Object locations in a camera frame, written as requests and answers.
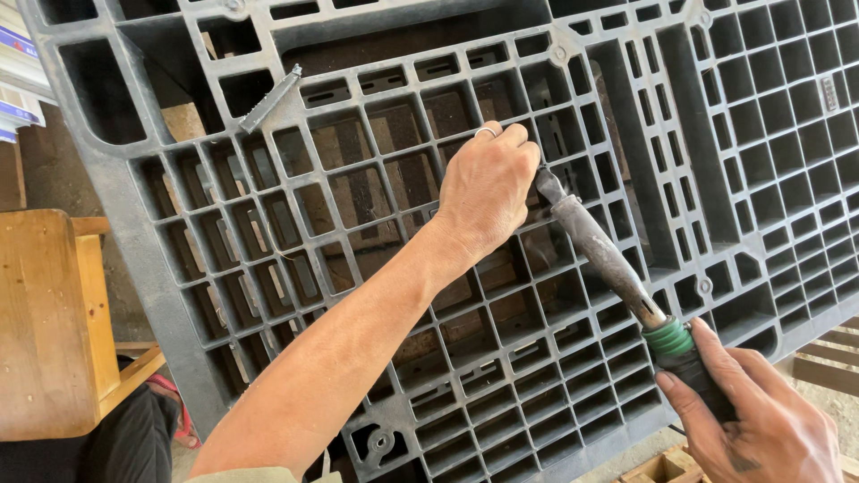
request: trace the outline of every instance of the concrete floor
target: concrete floor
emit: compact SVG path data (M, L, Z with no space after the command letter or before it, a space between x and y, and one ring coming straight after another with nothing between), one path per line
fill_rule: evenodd
M78 157L62 114L53 106L43 105L43 109L47 128L29 127L19 131L28 208L59 208L73 217L103 216L101 202ZM155 339L116 242L110 235L105 238L103 256L114 338L117 341ZM160 372L169 375L167 368ZM836 420L842 453L858 457L859 398L805 382L791 383L800 394ZM682 440L678 433L669 429L658 431L575 483L608 483ZM196 451L174 444L174 483L185 481L196 455Z

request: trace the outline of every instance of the hand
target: hand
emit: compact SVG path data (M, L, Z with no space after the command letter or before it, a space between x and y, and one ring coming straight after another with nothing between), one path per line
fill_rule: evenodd
M539 165L539 147L528 131L513 124L503 130L484 124L448 164L433 223L453 237L473 265L507 241L525 223L525 198Z
M692 319L701 359L737 410L719 426L694 391L674 374L656 383L683 421L695 461L714 483L842 482L835 422L796 393L760 353L725 349L701 319Z

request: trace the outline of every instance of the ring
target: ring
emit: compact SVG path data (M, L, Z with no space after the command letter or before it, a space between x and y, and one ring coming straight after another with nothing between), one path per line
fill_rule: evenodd
M477 132L475 132L475 133L474 133L474 137L477 137L477 136L478 136L478 134L479 134L481 131L488 131L488 132L491 132L491 133L492 133L492 137L493 137L493 138L497 138L497 137L498 137L498 135L497 135L494 131L492 131L492 128L490 128L490 127L481 127L480 129L478 129L478 130L477 130Z

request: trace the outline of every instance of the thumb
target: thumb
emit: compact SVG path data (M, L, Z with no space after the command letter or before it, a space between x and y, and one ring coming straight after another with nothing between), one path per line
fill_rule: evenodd
M710 412L701 396L693 391L685 382L670 372L662 371L656 374L656 384L668 398L671 407L680 416L683 428L689 438L719 438L723 434L722 426Z

